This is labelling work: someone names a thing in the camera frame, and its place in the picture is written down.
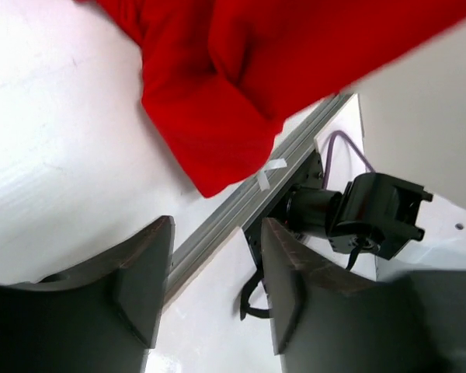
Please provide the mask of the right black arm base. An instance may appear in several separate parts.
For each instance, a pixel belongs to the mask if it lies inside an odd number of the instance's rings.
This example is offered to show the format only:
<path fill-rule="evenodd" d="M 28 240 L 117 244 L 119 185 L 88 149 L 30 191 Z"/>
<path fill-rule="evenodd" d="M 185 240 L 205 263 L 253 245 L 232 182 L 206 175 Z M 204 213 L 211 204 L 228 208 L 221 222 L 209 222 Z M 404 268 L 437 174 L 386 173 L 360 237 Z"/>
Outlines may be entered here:
<path fill-rule="evenodd" d="M 269 309 L 259 309 L 251 306 L 249 299 L 257 288 L 258 284 L 263 284 L 263 264 L 261 254 L 261 229 L 264 218 L 275 218 L 294 236 L 299 239 L 302 234 L 299 231 L 290 229 L 288 210 L 292 195 L 301 187 L 321 189 L 323 181 L 323 165 L 319 152 L 313 150 L 309 156 L 296 169 L 290 179 L 281 187 L 269 203 L 256 213 L 254 219 L 246 226 L 245 238 L 249 246 L 256 271 L 243 285 L 240 292 L 239 315 L 240 320 L 244 320 L 247 315 L 258 319 L 268 319 Z"/>

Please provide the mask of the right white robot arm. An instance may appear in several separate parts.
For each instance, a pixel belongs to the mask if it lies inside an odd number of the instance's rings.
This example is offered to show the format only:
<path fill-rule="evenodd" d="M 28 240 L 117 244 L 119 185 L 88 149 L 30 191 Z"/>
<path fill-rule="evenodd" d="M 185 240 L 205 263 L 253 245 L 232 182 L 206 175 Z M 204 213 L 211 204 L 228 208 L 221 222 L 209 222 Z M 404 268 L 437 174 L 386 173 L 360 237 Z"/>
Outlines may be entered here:
<path fill-rule="evenodd" d="M 297 186 L 283 212 L 290 230 L 327 240 L 350 263 L 374 256 L 378 280 L 407 270 L 466 270 L 466 210 L 419 184 L 364 173 L 343 192 Z"/>

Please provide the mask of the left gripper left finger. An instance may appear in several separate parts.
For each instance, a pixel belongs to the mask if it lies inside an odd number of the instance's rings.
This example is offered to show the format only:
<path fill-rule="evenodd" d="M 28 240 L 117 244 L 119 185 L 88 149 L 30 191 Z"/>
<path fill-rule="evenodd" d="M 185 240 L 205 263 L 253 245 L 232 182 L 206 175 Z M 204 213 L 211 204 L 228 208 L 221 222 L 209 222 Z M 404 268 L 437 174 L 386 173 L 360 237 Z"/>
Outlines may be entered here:
<path fill-rule="evenodd" d="M 12 286 L 21 372 L 140 372 L 158 333 L 174 221 L 41 281 Z"/>

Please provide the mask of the red t shirt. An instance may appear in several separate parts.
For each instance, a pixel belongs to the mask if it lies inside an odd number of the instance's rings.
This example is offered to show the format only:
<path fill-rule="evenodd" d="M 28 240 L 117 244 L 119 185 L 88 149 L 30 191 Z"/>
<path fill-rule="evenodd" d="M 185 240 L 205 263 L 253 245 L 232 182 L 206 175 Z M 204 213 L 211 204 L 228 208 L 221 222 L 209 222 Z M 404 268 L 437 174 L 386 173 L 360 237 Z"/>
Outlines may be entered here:
<path fill-rule="evenodd" d="M 141 104 L 203 197 L 283 123 L 466 19 L 458 0 L 98 1 L 141 49 Z"/>

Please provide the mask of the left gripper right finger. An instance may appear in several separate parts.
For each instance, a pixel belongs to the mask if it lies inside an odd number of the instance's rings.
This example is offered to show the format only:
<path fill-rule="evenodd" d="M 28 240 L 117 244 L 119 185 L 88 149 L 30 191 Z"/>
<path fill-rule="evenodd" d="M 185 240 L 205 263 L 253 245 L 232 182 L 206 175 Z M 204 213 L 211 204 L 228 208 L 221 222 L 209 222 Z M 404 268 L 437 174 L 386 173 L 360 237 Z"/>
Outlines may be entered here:
<path fill-rule="evenodd" d="M 286 372 L 466 372 L 466 271 L 385 282 L 349 272 L 262 223 L 273 345 Z"/>

